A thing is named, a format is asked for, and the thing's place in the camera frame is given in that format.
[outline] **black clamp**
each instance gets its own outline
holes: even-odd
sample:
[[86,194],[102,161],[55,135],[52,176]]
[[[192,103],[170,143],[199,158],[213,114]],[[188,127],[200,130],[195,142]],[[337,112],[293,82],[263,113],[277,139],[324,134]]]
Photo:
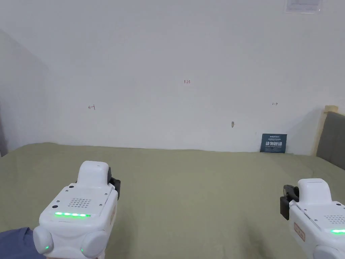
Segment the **black clamp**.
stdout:
[[299,202],[299,188],[292,185],[284,185],[284,196],[280,197],[280,213],[286,219],[290,218],[290,201]]
[[109,167],[109,170],[108,170],[108,183],[111,183],[112,185],[114,185],[115,190],[117,191],[117,200],[119,200],[121,181],[111,176],[111,167]]

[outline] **gray upholstered headboard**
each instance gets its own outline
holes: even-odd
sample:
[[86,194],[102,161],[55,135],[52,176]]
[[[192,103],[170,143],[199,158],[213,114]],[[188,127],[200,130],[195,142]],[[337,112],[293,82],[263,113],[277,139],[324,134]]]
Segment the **gray upholstered headboard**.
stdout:
[[327,112],[316,156],[345,169],[345,116]]

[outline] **green indicator light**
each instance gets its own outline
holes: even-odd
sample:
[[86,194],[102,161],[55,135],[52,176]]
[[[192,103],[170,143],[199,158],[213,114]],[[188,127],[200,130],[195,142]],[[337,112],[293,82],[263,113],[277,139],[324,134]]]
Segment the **green indicator light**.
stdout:
[[71,217],[76,217],[76,218],[91,217],[91,215],[89,215],[89,214],[79,214],[79,213],[69,213],[69,212],[55,212],[55,215],[71,216]]
[[340,233],[340,234],[345,234],[345,229],[333,229],[331,230],[332,233]]

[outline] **white plastic casing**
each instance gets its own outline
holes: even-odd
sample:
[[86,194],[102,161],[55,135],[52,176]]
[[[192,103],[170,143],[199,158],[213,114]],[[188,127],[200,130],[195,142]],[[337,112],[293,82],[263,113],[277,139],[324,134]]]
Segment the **white plastic casing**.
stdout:
[[[104,254],[116,218],[118,197],[115,187],[108,184],[108,169],[103,162],[85,161],[81,165],[77,183],[63,188],[40,215],[39,226],[34,229],[38,252],[45,250],[47,257],[66,259]],[[56,212],[90,217],[56,215]],[[44,242],[48,233],[52,238],[50,245]]]
[[289,228],[292,236],[309,259],[345,258],[345,206],[332,201],[328,184],[322,179],[298,182],[299,202],[289,206]]

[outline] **orange label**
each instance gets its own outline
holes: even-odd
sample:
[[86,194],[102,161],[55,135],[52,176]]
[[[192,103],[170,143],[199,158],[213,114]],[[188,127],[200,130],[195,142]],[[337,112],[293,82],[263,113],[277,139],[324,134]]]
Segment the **orange label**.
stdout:
[[114,209],[113,209],[113,211],[112,211],[112,214],[111,214],[111,217],[110,217],[110,225],[111,225],[112,219],[113,219],[114,216],[115,216],[115,212],[116,212],[116,206],[114,207]]
[[301,230],[301,228],[295,222],[294,222],[294,230],[302,238],[302,240],[305,242],[305,233]]

